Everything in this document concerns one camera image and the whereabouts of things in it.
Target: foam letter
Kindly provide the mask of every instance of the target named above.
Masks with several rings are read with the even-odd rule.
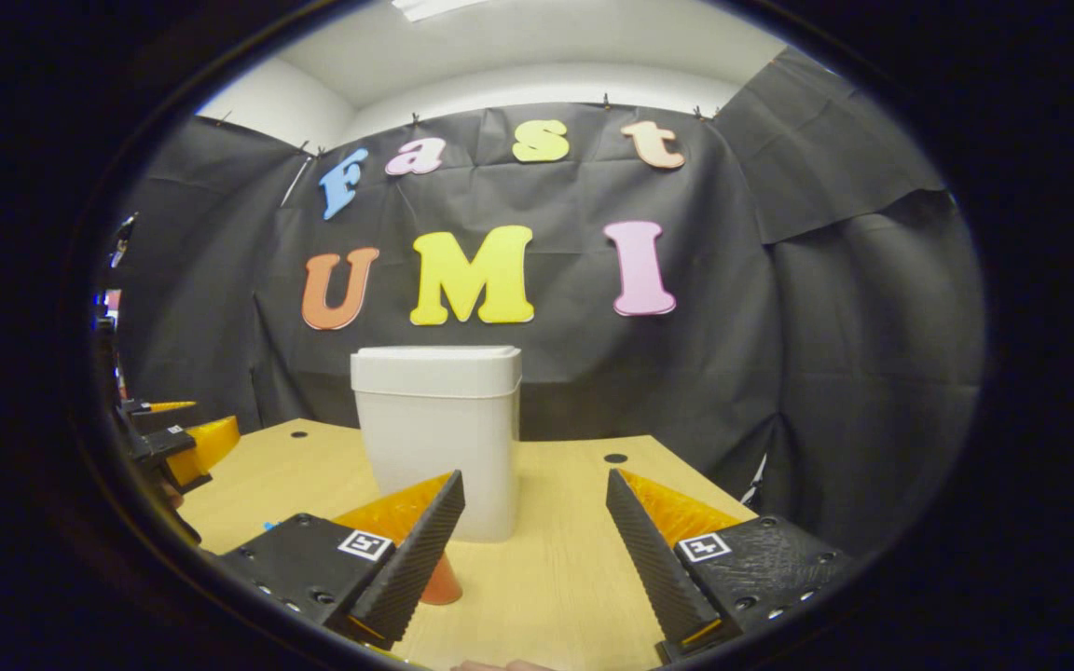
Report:
[[[636,144],[636,156],[651,166],[664,166],[664,169],[674,169],[685,164],[686,158],[681,154],[670,154],[666,151],[666,140],[673,140],[673,131],[663,131],[657,128],[657,123],[652,120],[630,123],[619,131],[630,136]]]
[[[379,250],[375,247],[359,248],[346,256],[350,263],[350,280],[346,283],[346,298],[336,308],[325,305],[325,290],[329,289],[329,275],[342,263],[343,257],[321,254],[309,259],[306,262],[306,293],[301,301],[301,317],[306,323],[319,331],[337,331],[353,322],[363,309],[371,262],[378,257]]]
[[[440,137],[415,140],[400,148],[397,157],[388,161],[384,172],[388,174],[425,174],[438,170],[441,165],[441,150],[447,148],[447,141]]]
[[[657,250],[653,240],[661,225],[652,221],[619,221],[604,227],[604,234],[615,243],[619,257],[621,293],[612,306],[625,317],[665,315],[678,305],[661,285]]]
[[[355,184],[363,177],[363,171],[359,170],[358,161],[367,158],[366,149],[357,149],[349,157],[343,159],[340,164],[325,173],[321,178],[321,187],[325,190],[325,214],[322,216],[325,221],[336,216],[337,209],[345,208],[347,203],[354,200]]]
[[[525,301],[525,246],[534,233],[524,225],[493,229],[478,247],[474,262],[466,263],[459,242],[450,233],[427,233],[413,242],[421,254],[421,282],[417,309],[409,319],[418,326],[447,322],[441,292],[447,293],[459,321],[470,318],[475,301],[487,288],[478,318],[487,323],[521,323],[534,318],[533,303]]]
[[[556,161],[570,154],[570,143],[566,141],[566,125],[557,119],[526,120],[517,127],[517,144],[512,145],[512,156],[521,162]]]

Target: white trash can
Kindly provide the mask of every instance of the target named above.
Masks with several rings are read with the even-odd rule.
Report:
[[[512,535],[520,349],[362,348],[350,355],[350,388],[382,496],[458,468],[466,507],[453,539]]]

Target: ceiling light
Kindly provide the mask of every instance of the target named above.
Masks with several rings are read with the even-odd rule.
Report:
[[[393,8],[405,12],[405,18],[419,21],[436,14],[469,8],[471,4],[487,3],[487,0],[392,0]]]

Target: black fabric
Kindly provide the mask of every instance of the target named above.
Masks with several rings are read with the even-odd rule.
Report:
[[[274,213],[304,164],[263,133],[191,119],[124,199],[137,211],[122,262],[118,348],[131,396],[191,399],[208,418],[263,427],[251,385],[251,289]]]
[[[570,155],[517,161],[512,131],[529,119],[566,123]],[[619,129],[644,119],[677,133],[682,169],[636,156]],[[448,142],[442,165],[384,174],[419,137]],[[358,148],[371,156],[357,195],[325,221],[320,178]],[[511,344],[524,351],[521,438],[652,434],[737,497],[768,454],[759,509],[853,554],[937,483],[972,417],[984,310],[967,227],[904,133],[794,52],[715,122],[541,103],[425,119],[302,161],[204,122],[157,158],[128,204],[141,221],[117,281],[133,394],[198,399],[243,431],[297,417],[358,426],[359,348]],[[619,262],[601,230],[627,220],[664,230],[668,315],[612,309]],[[505,224],[534,233],[533,321],[410,323],[415,238],[445,230],[470,258]],[[307,260],[366,246],[379,257],[361,315],[311,329]],[[334,268],[331,306],[349,273]]]

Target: white wall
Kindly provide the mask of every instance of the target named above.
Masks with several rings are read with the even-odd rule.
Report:
[[[354,116],[350,104],[315,77],[280,59],[268,59],[222,89],[197,114],[227,118],[307,150],[339,145]]]
[[[664,69],[619,63],[546,63],[498,69],[415,88],[360,110],[343,131],[345,144],[420,117],[520,105],[525,102],[603,102],[640,105],[705,116],[724,106],[739,85]]]

